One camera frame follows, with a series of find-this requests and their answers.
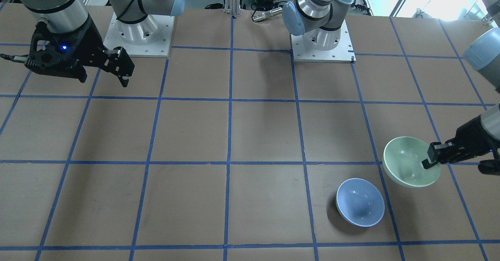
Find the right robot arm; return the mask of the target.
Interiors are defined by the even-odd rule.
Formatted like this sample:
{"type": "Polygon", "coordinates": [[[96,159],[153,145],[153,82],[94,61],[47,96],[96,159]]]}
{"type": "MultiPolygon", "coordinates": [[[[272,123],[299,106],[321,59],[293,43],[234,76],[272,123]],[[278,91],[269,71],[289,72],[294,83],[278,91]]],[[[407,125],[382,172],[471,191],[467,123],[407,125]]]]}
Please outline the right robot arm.
{"type": "MultiPolygon", "coordinates": [[[[36,18],[30,52],[1,54],[5,60],[22,63],[30,71],[46,76],[73,78],[84,83],[85,67],[114,74],[127,87],[135,65],[127,49],[109,49],[95,26],[83,0],[20,0],[36,18]]],[[[185,0],[109,0],[125,42],[150,42],[158,32],[153,16],[180,16],[185,0]]]]}

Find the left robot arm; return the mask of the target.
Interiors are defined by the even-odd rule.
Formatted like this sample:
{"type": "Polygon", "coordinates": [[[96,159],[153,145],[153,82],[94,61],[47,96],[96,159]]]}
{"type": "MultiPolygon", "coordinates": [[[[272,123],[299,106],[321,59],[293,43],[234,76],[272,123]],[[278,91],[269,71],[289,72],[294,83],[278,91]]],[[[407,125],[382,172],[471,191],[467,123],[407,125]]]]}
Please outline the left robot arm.
{"type": "MultiPolygon", "coordinates": [[[[341,35],[341,25],[347,14],[351,0],[293,0],[282,7],[283,21],[290,35],[298,38],[311,38],[313,49],[320,52],[336,47],[341,35]]],[[[392,10],[383,12],[377,6],[382,0],[370,0],[376,14],[394,17],[409,14],[407,2],[394,0],[392,10]]],[[[418,13],[415,18],[423,18],[427,7],[439,0],[417,0],[414,7],[418,13]]],[[[468,0],[443,0],[450,7],[441,7],[442,11],[452,12],[456,18],[468,0]]],[[[482,1],[486,19],[499,23],[499,0],[482,1]]],[[[464,60],[484,79],[499,91],[499,28],[493,28],[475,39],[464,51],[464,60]]],[[[499,173],[499,106],[487,110],[456,130],[455,136],[446,142],[433,142],[427,149],[429,159],[423,161],[423,167],[429,169],[437,164],[460,163],[461,161],[493,154],[493,159],[482,160],[478,169],[484,174],[499,173]]]]}

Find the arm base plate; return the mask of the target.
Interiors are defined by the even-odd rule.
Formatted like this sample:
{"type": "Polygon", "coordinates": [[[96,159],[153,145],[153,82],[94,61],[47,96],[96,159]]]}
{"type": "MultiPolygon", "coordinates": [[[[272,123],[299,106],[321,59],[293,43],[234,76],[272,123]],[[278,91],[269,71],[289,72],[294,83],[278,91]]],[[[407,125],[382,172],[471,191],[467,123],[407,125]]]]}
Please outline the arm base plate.
{"type": "Polygon", "coordinates": [[[108,49],[118,46],[130,57],[168,58],[176,17],[148,15],[140,23],[125,24],[114,13],[104,38],[108,49]]]}
{"type": "Polygon", "coordinates": [[[340,29],[315,29],[301,36],[290,35],[293,61],[354,63],[357,61],[346,21],[340,29]]]}

